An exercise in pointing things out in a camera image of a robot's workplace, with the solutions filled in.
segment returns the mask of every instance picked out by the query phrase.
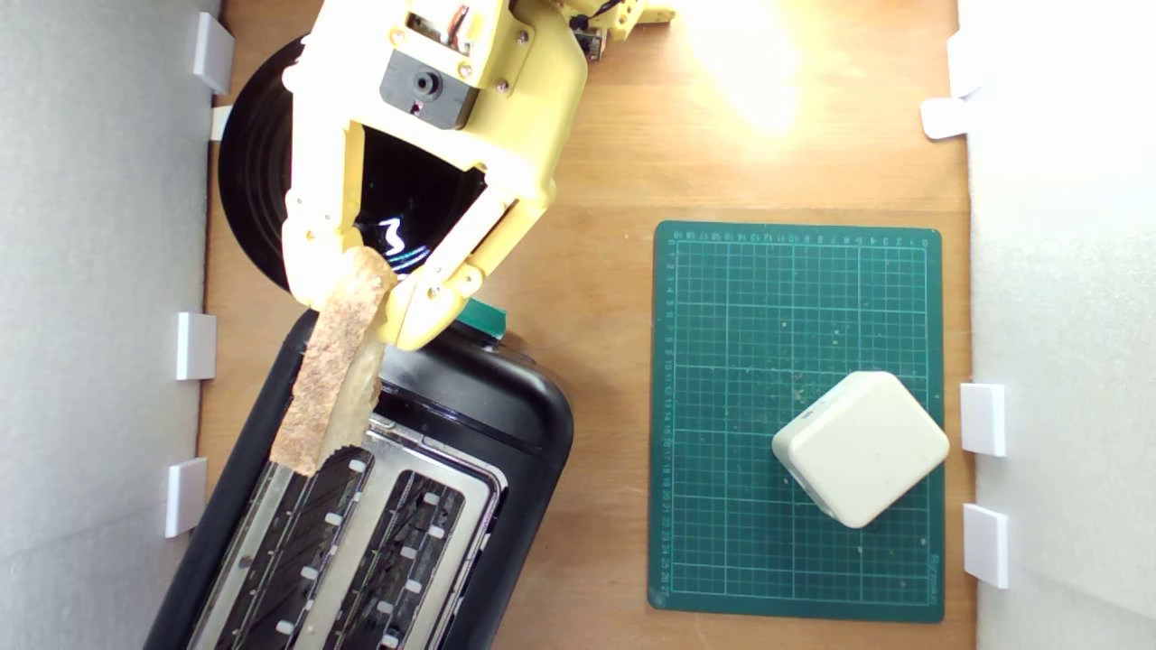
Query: white foam board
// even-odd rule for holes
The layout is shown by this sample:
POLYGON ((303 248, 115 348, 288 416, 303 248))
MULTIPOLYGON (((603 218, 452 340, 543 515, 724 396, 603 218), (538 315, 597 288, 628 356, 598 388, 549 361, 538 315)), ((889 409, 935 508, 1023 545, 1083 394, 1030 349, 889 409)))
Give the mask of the white foam board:
POLYGON ((972 369, 1015 418, 1013 453, 976 457, 976 501, 1015 520, 1011 589, 980 585, 979 648, 1150 649, 1156 5, 959 13, 996 62, 968 98, 972 369), (1038 634, 1057 621, 1066 636, 1038 634))
POLYGON ((205 297, 212 96, 190 66, 216 5, 0 2, 6 650, 140 648, 185 548, 162 531, 197 446, 173 364, 205 297), (65 254, 53 215, 76 216, 65 254))

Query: white clip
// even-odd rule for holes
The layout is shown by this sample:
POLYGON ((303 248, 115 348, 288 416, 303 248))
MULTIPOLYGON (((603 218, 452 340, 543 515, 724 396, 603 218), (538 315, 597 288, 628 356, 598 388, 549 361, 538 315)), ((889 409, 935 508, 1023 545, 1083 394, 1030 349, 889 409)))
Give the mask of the white clip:
POLYGON ((217 95, 229 93, 232 79, 234 38, 210 14, 197 17, 197 51, 193 74, 217 95))
POLYGON ((959 30, 947 39, 948 83, 950 97, 925 99, 920 106, 924 133, 932 140, 963 135, 970 127, 966 98, 983 86, 986 58, 983 45, 970 32, 959 30))
POLYGON ((943 140, 968 132, 968 104, 956 97, 924 99, 919 106, 924 133, 932 140, 943 140))
POLYGON ((230 113, 232 113, 232 104, 213 108, 213 125, 209 127, 209 142, 220 142, 224 138, 224 125, 228 124, 230 113))
POLYGON ((1008 516, 963 504, 963 570, 998 588, 1008 588, 1008 516))
POLYGON ((953 97, 963 99, 983 86, 987 61, 981 47, 962 29, 947 39, 947 75, 953 97))
POLYGON ((205 514, 207 478, 208 461, 205 458, 193 458, 169 466, 164 537, 177 537, 200 522, 205 514))
POLYGON ((959 385, 959 429, 963 449, 1003 458, 1008 455, 1003 386, 959 385))
POLYGON ((216 377, 216 317, 181 311, 177 315, 177 379, 216 377))

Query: robotic arm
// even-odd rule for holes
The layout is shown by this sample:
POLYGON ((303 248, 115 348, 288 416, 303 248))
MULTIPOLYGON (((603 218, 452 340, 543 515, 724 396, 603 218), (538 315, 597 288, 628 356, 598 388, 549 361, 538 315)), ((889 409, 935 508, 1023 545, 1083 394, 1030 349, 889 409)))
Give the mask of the robotic arm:
POLYGON ((646 0, 326 0, 297 64, 289 287, 320 309, 362 245, 364 127, 466 171, 486 189, 385 303, 378 335, 416 349, 440 333, 555 195, 554 170, 586 59, 674 12, 646 0))

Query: green cutting mat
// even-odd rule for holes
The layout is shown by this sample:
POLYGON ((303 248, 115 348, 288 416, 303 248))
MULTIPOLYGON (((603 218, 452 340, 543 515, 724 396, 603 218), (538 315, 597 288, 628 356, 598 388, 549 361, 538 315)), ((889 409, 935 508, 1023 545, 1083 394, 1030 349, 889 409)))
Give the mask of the green cutting mat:
POLYGON ((853 370, 943 423, 934 230, 664 222, 654 246, 654 607, 943 619, 943 468, 864 530, 823 515, 771 437, 853 370))

